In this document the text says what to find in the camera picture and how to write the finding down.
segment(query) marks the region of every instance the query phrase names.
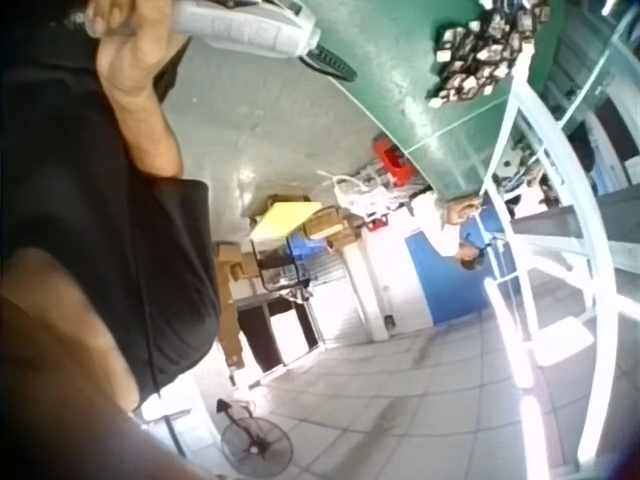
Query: man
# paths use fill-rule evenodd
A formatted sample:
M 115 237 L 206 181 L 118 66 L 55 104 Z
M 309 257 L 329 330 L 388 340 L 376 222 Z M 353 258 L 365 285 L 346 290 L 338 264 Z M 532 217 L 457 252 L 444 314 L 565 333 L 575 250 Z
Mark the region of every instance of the man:
M 434 191 L 416 197 L 411 202 L 414 216 L 424 225 L 423 231 L 431 246 L 443 257 L 454 257 L 465 270 L 475 270 L 484 261 L 484 251 L 467 239 L 460 238 L 460 226 L 480 212 L 479 195 L 442 202 Z
M 127 415 L 217 332 L 207 187 L 180 178 L 158 98 L 186 40 L 172 2 L 80 5 L 99 42 L 65 26 L 76 5 L 13 3 L 27 16 L 3 15 L 18 23 L 2 33 L 3 464 L 199 478 Z M 125 22 L 135 33 L 109 34 Z

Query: tiled floor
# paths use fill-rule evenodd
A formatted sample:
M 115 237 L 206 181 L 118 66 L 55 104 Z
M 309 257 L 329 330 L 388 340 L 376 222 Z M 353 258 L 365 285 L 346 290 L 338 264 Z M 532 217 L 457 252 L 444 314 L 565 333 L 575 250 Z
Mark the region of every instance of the tiled floor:
M 545 304 L 541 321 L 547 325 L 584 309 L 575 292 L 539 280 L 536 303 Z M 585 325 L 595 331 L 593 321 Z M 621 317 L 602 454 L 622 448 L 640 427 L 639 333 L 640 323 Z M 574 464 L 595 348 L 548 367 L 534 364 L 534 387 L 523 392 L 512 381 L 494 315 L 485 311 L 388 342 L 318 352 L 251 396 L 256 414 L 280 425 L 293 441 L 293 463 L 280 480 L 519 480 L 527 478 L 524 393 L 539 405 L 549 468 Z M 228 474 L 219 439 L 199 431 L 194 421 L 179 425 L 189 457 Z

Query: standing fan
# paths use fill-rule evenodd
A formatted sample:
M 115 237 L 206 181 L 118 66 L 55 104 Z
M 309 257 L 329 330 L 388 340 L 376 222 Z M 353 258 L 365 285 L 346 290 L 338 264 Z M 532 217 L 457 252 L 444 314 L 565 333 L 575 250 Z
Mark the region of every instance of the standing fan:
M 224 412 L 231 422 L 220 438 L 223 455 L 241 475 L 271 478 L 281 474 L 293 459 L 289 435 L 272 421 L 245 410 L 249 415 L 238 418 L 228 402 L 218 400 L 217 411 Z

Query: red object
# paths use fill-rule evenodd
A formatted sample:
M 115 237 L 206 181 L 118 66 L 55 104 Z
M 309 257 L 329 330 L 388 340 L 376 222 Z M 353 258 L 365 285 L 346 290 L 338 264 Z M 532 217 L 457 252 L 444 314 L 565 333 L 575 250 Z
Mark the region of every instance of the red object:
M 380 230 L 387 225 L 389 225 L 389 217 L 385 215 L 382 218 L 375 218 L 367 223 L 367 230 L 369 230 L 370 232 L 375 232 L 376 230 Z
M 393 179 L 395 187 L 406 185 L 415 173 L 415 168 L 400 149 L 388 138 L 373 141 L 373 151 Z

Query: white handheld device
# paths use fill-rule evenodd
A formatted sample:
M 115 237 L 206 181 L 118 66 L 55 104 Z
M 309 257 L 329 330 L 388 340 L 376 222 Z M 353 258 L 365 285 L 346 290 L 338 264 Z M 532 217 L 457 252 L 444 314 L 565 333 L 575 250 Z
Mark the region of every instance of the white handheld device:
M 84 22 L 95 36 L 91 22 Z M 125 25 L 117 33 L 132 31 Z M 356 71 L 318 44 L 315 16 L 297 0 L 175 0 L 173 30 L 199 37 L 215 48 L 273 58 L 299 58 L 308 68 L 344 82 Z

